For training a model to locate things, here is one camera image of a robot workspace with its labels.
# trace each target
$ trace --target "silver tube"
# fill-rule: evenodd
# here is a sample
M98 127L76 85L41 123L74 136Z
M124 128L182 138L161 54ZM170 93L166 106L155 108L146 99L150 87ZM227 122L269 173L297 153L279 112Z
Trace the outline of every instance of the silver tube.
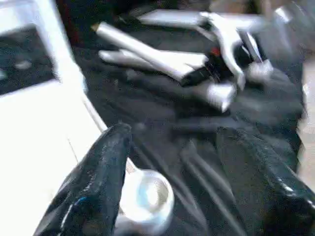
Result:
M148 63L146 60L143 60L140 57L132 55L125 55L122 52L113 52L113 51L99 51L99 57L107 62L132 68L140 68L146 70L156 70L154 66Z
M84 93L81 99L99 130L105 131L107 126ZM121 213L115 223L117 233L158 236L168 228L173 206L174 193L167 179L156 171L138 169L128 158Z
M238 30L255 31L267 24L264 17L259 15L245 15L233 13L218 13L229 24ZM145 25L178 27L194 29L208 22L205 15L199 11L164 10L157 9L138 17L138 20Z
M127 50L120 49L120 51L126 56L140 58L136 54L131 53ZM179 61L194 69L199 69L203 67L205 62L208 60L208 58L203 53L190 53L190 52L168 51L168 50L159 50L159 51L163 53L164 55L166 55L171 60Z
M196 26L208 22L207 17L201 16L198 11L163 10L157 9L138 17L145 25L177 27L194 29Z
M171 60L167 56L163 55L163 53L159 50L140 42L139 40L105 22L100 23L96 33L114 45L137 54L139 57L152 64L159 71L162 71L179 82L187 74L194 71L194 69L190 66Z
M199 69L204 66L208 58L202 53L186 53L173 51L160 51L172 60L180 61L194 69ZM146 60L138 57L136 54L127 50L120 51L104 51L98 52L101 59L108 63L125 65L135 68L143 68L148 70L157 70Z

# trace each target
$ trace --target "aluminum rod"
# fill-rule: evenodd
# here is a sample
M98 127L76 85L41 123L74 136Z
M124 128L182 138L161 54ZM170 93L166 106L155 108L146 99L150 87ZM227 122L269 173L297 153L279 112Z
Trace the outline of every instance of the aluminum rod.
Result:
M173 61L159 50L140 42L105 22L99 24L96 33L112 44L135 53L142 59L148 61L159 71L162 71L178 82L180 82L187 74L194 71L192 67Z

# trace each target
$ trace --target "black plastic piece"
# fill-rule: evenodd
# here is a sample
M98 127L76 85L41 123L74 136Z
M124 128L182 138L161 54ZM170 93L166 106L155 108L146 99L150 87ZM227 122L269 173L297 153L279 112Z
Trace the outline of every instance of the black plastic piece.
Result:
M34 236L111 236L130 145L129 125L108 128L64 180Z
M222 128L217 149L249 236L311 232L315 194L258 132Z

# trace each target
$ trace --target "silver cylinder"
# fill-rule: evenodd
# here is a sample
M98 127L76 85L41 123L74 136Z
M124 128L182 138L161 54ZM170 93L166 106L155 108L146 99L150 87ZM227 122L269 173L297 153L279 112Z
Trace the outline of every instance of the silver cylinder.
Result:
M107 62L116 65L122 65L132 68L140 68L146 70L156 70L149 62L143 60L140 57L133 55L125 55L122 52L113 52L113 51L99 51L99 57Z
M131 53L127 50L120 49L120 51L129 57L137 57L134 53ZM199 69L204 66L205 62L208 61L208 58L203 53L190 53L190 52L179 52L179 51L168 51L168 50L159 50L165 56L171 60L178 61L180 63L186 64L194 69Z
M116 29L113 26L110 26L105 22L100 23L96 33L112 44L135 53L157 68L159 71L167 74L179 82L187 74L194 70L188 65L171 60L168 56L163 55L163 53L161 53L159 50L156 50L140 42L139 40L127 35L126 33Z
M173 51L160 51L174 61L180 61L194 69L199 69L204 66L208 60L202 53L186 53L186 52L173 52ZM157 70L146 60L143 60L136 54L127 50L120 51L104 51L98 52L99 57L107 62L117 65L123 65L134 68L142 68L147 70Z

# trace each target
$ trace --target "black fabric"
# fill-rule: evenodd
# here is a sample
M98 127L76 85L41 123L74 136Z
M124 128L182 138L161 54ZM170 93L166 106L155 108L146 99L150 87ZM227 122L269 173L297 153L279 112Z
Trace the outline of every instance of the black fabric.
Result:
M110 236L119 210L130 126L109 127L67 176L34 236Z
M119 27L158 49L207 53L215 46L190 30ZM272 40L281 43L281 39ZM116 49L104 41L97 47ZM218 158L219 127L257 129L282 161L296 171L301 145L296 128L304 109L298 55L290 61L270 58L290 79L285 86L247 86L230 111L222 115L186 98L185 88L166 76L145 72L152 83L130 81L130 74L137 72L104 64L97 50L73 50L87 79L89 98L106 124L123 121L131 125L131 159L140 168L158 170L173 187L174 218L164 235L246 234Z

